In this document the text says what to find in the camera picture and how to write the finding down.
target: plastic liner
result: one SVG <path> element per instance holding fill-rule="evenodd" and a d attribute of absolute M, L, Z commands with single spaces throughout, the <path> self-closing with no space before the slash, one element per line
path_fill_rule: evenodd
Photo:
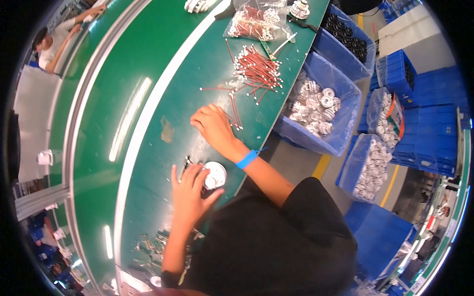
<path fill-rule="evenodd" d="M 235 0 L 236 12 L 224 37 L 247 37 L 261 41 L 287 39 L 286 0 Z"/>
<path fill-rule="evenodd" d="M 383 147 L 384 151 L 378 153 L 374 146 Z M 382 183 L 388 178 L 386 169 L 391 160 L 390 148 L 379 136 L 359 135 L 342 170 L 339 187 L 351 194 L 354 200 L 373 203 Z"/>
<path fill-rule="evenodd" d="M 308 55 L 303 69 L 307 77 L 322 88 L 333 89 L 335 96 L 341 100 L 341 108 L 332 121 L 332 132 L 318 138 L 284 115 L 280 116 L 273 130 L 308 150 L 339 157 L 352 137 L 362 93 L 347 76 L 317 53 Z"/>
<path fill-rule="evenodd" d="M 404 132 L 402 107 L 397 97 L 385 87 L 374 90 L 366 118 L 368 132 L 378 135 L 393 151 Z"/>
<path fill-rule="evenodd" d="M 352 36 L 367 42 L 367 58 L 362 63 L 342 43 L 327 30 L 320 28 L 313 43 L 320 55 L 327 59 L 336 68 L 340 69 L 350 80 L 357 82 L 372 77 L 375 65 L 376 45 L 370 37 L 349 16 L 334 5 L 329 9 L 330 14 L 337 14 L 337 19 L 346 27 L 352 29 Z"/>

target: woman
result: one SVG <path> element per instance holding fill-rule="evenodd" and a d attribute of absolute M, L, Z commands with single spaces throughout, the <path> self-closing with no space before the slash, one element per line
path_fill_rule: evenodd
<path fill-rule="evenodd" d="M 315 178 L 292 185 L 234 137 L 225 112 L 210 104 L 191 125 L 255 183 L 215 212 L 183 283 L 185 243 L 224 192 L 201 199 L 208 175 L 191 165 L 181 183 L 171 173 L 174 217 L 158 295 L 338 295 L 354 279 L 357 243 L 331 196 Z"/>

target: bag of wires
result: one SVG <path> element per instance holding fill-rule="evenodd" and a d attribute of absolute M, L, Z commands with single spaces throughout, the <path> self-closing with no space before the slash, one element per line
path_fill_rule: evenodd
<path fill-rule="evenodd" d="M 236 12 L 224 37 L 247 37 L 260 41 L 287 39 L 286 0 L 234 0 Z"/>

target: plastic bag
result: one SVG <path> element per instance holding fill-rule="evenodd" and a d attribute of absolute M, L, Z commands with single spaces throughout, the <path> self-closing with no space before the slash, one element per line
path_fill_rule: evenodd
<path fill-rule="evenodd" d="M 287 39 L 286 0 L 235 0 L 236 12 L 224 37 L 248 37 L 261 41 Z"/>
<path fill-rule="evenodd" d="M 361 103 L 361 91 L 339 69 L 315 52 L 308 54 L 303 69 L 307 77 L 320 87 L 333 89 L 335 97 L 341 101 L 341 107 L 331 121 L 332 132 L 318 138 L 304 126 L 285 116 L 280 116 L 273 130 L 297 146 L 339 157 L 352 137 Z"/>
<path fill-rule="evenodd" d="M 376 89 L 367 108 L 367 125 L 370 134 L 378 135 L 393 149 L 405 130 L 402 106 L 387 88 Z"/>
<path fill-rule="evenodd" d="M 360 134 L 342 169 L 339 186 L 354 200 L 372 203 L 388 179 L 391 160 L 390 148 L 379 136 Z"/>

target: black component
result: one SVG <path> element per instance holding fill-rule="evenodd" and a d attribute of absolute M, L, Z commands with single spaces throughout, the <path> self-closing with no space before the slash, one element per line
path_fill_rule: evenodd
<path fill-rule="evenodd" d="M 411 70 L 410 65 L 407 62 L 405 62 L 405 79 L 408 82 L 408 84 L 410 85 L 411 90 L 414 91 L 414 89 L 415 89 L 415 74 L 413 73 L 413 71 Z"/>
<path fill-rule="evenodd" d="M 352 36 L 352 28 L 338 20 L 337 14 L 331 14 L 322 25 L 335 39 L 339 40 L 362 63 L 367 61 L 367 42 Z"/>

